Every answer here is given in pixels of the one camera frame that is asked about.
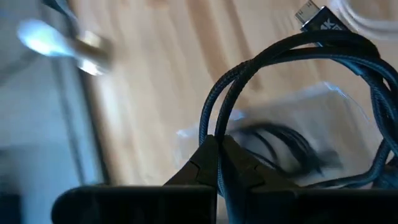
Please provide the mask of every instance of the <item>coiled cable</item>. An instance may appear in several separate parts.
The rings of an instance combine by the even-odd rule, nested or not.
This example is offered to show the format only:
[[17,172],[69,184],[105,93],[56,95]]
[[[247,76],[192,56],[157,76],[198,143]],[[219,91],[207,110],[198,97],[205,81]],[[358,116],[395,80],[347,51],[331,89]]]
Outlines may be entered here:
[[354,8],[352,0],[332,0],[331,5],[360,34],[376,40],[398,40],[398,21],[377,20],[362,16]]
[[[338,42],[346,47],[305,47],[294,49],[305,44]],[[251,60],[245,61],[225,73],[210,90],[203,105],[199,142],[204,141],[207,135],[210,113],[220,93],[230,84],[218,115],[215,137],[223,141],[226,127],[233,106],[246,83],[262,67],[277,63],[307,59],[332,59],[348,67],[353,73],[359,75],[371,89],[371,101],[376,124],[383,136],[382,143],[377,150],[371,168],[360,175],[343,177],[309,185],[311,188],[322,187],[360,187],[373,182],[381,176],[387,161],[388,154],[392,151],[398,156],[398,110],[397,89],[398,73],[387,62],[380,58],[377,48],[365,37],[343,30],[318,30],[304,32],[288,37],[271,45]],[[222,178],[219,179],[219,190],[223,186]]]
[[[293,170],[285,170],[282,168],[277,151],[267,138],[260,134],[261,132],[269,133],[281,140],[290,150],[291,155],[298,162],[299,167],[293,168]],[[232,135],[243,135],[243,141],[240,143],[243,148],[265,165],[275,169],[280,175],[288,179],[305,177],[313,172],[323,175],[322,168],[324,167],[341,167],[341,163],[335,151],[327,150],[317,153],[300,133],[282,124],[262,122],[234,129],[228,133]],[[267,149],[271,155],[271,160],[246,147],[248,138],[250,137],[254,137],[263,143],[265,149]]]

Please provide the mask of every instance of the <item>black braided cable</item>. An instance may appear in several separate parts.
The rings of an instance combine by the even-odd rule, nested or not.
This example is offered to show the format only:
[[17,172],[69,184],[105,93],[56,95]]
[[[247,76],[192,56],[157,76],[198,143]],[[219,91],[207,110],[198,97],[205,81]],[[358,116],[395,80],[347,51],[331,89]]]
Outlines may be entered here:
[[[293,49],[304,44],[322,42],[342,42],[348,47],[307,47]],[[398,156],[398,110],[397,90],[398,73],[387,62],[380,58],[376,46],[368,39],[348,31],[320,30],[304,32],[281,40],[265,49],[258,56],[241,63],[223,75],[211,89],[203,106],[200,120],[200,143],[207,135],[211,109],[220,93],[231,83],[231,87],[221,106],[217,119],[215,136],[219,142],[224,138],[229,116],[233,106],[246,83],[262,67],[294,60],[315,58],[332,59],[348,67],[353,73],[361,76],[370,86],[371,100],[376,124],[383,136],[371,168],[364,174],[328,180],[308,187],[343,186],[360,187],[373,182],[381,176],[392,151]]]

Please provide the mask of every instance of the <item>plastic bag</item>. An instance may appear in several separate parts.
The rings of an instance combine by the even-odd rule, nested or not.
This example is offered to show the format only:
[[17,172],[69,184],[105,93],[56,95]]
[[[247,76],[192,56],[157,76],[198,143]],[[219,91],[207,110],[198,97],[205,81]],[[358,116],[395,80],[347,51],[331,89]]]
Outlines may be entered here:
[[[229,134],[242,146],[264,157],[269,151],[256,138],[242,139],[239,128],[270,122],[282,124],[299,132],[317,154],[335,152],[338,164],[326,167],[320,174],[294,179],[299,185],[361,174],[370,168],[381,142],[377,127],[364,114],[362,108],[337,86],[319,83],[294,94],[257,108],[235,110],[228,124]],[[215,120],[209,124],[213,134]],[[277,151],[280,163],[286,168],[297,165],[288,147],[270,134],[259,131]],[[179,148],[175,151],[175,164],[181,168],[198,147],[198,125],[177,132]]]

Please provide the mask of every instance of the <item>usb connector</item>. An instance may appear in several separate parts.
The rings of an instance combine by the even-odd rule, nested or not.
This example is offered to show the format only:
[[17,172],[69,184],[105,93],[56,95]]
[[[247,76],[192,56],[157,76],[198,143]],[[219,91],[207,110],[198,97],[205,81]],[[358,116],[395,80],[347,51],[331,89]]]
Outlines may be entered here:
[[312,0],[309,0],[296,13],[295,17],[301,22],[304,31],[312,30],[349,30],[326,6],[319,8]]
[[314,17],[321,9],[311,0],[309,0],[296,13],[295,17],[301,24],[306,24],[312,17]]

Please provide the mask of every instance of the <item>wood grain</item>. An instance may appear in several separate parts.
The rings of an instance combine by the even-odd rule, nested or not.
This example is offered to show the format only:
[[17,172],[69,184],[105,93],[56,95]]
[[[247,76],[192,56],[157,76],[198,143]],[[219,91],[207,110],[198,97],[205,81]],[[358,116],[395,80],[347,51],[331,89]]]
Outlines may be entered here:
[[[178,168],[177,132],[197,125],[214,82],[243,60],[298,33],[300,25],[294,14],[303,3],[75,1],[82,28],[114,44],[112,72],[88,77],[113,183],[163,184],[168,180]],[[397,47],[376,43],[383,57],[398,67],[398,60],[394,60]],[[372,116],[365,82],[329,60],[263,68],[248,83],[236,107],[263,105],[320,81],[340,86]]]

